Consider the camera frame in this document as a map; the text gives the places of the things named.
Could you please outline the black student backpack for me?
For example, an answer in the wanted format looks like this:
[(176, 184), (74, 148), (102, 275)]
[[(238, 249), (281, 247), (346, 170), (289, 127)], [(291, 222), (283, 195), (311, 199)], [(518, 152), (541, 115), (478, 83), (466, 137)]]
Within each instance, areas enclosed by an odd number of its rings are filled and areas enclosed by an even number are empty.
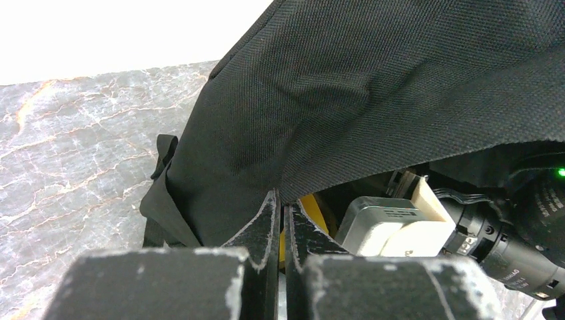
[(185, 245), (432, 163), (481, 187), (564, 141), (563, 1), (274, 1), (219, 61), (140, 211)]

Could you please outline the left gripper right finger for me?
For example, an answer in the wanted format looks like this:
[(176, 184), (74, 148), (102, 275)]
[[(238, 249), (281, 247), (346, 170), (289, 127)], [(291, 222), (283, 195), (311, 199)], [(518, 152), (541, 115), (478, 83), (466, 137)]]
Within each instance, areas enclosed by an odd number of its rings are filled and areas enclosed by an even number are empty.
[(300, 203), (284, 207), (289, 319), (501, 319), (496, 293), (465, 257), (356, 257)]

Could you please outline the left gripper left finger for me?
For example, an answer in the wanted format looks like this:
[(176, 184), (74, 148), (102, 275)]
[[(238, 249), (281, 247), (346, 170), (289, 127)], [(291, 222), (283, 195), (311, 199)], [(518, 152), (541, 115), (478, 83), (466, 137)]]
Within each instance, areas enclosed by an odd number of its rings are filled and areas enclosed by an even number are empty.
[(46, 319), (275, 319), (281, 204), (220, 247), (94, 251), (68, 270)]

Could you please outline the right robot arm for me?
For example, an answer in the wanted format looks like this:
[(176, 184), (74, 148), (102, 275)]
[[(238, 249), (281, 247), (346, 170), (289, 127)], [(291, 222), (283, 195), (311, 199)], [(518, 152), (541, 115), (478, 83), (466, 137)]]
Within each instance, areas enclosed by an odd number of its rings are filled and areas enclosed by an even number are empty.
[(475, 260), (505, 288), (539, 301), (545, 319), (564, 318), (564, 152), (531, 155), (502, 187), (477, 187), (432, 172), (435, 195), (456, 227), (443, 252)]

